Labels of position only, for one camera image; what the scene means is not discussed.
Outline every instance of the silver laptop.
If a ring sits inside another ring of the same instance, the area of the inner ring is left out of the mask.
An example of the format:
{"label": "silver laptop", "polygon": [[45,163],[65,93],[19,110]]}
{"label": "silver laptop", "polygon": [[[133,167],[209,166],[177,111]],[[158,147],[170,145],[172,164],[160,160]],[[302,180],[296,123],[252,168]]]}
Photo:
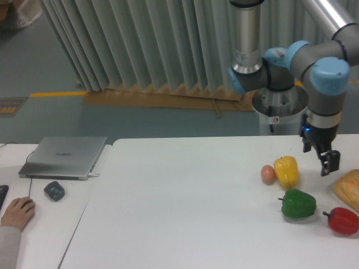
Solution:
{"label": "silver laptop", "polygon": [[21,168],[21,177],[86,180],[106,137],[44,137]]}

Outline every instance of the bread loaf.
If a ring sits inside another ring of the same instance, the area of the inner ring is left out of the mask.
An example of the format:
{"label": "bread loaf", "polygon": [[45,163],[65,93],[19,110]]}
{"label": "bread loaf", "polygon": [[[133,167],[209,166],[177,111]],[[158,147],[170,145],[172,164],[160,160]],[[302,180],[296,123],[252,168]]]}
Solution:
{"label": "bread loaf", "polygon": [[351,170],[334,184],[334,193],[359,213],[359,169]]}

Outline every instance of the floor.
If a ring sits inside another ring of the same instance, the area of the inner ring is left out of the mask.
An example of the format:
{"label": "floor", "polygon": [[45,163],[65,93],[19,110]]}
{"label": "floor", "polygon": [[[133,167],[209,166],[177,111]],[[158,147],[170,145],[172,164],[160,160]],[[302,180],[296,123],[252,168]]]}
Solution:
{"label": "floor", "polygon": [[[46,18],[20,31],[0,31],[0,98],[35,92],[81,91]],[[44,136],[120,138],[257,136],[254,112],[130,108],[82,104],[83,96],[28,98],[12,118],[0,118],[0,143],[39,143]],[[340,133],[359,133],[359,90],[352,87]]]}

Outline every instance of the table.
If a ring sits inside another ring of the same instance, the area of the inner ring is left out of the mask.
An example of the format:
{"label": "table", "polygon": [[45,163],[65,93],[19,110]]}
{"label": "table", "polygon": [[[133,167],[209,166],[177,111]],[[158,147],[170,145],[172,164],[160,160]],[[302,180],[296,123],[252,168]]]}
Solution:
{"label": "table", "polygon": [[[30,179],[20,178],[18,172],[26,157],[37,145],[5,145],[0,148],[0,185],[9,186],[1,210],[17,197],[29,195]],[[100,173],[111,146],[105,147],[94,173]],[[45,186],[53,179],[33,179],[30,197],[36,202],[36,213],[21,234],[17,269],[56,269],[64,256],[80,217],[99,178],[87,181],[59,180],[66,195],[53,202],[44,193]]]}
{"label": "table", "polygon": [[[298,136],[118,140],[61,269],[357,268],[359,235],[335,235],[321,213],[348,208],[332,185],[358,168],[359,135],[339,135],[333,149],[340,170],[321,177]],[[284,155],[317,199],[312,217],[285,219],[284,189],[260,179]]]}

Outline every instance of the yellow bell pepper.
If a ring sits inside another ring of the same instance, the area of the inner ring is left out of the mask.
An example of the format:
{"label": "yellow bell pepper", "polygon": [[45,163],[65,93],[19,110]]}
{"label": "yellow bell pepper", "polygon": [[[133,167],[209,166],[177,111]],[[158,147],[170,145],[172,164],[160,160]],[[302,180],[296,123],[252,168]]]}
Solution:
{"label": "yellow bell pepper", "polygon": [[298,165],[292,156],[284,156],[274,162],[274,171],[283,188],[290,189],[298,184]]}

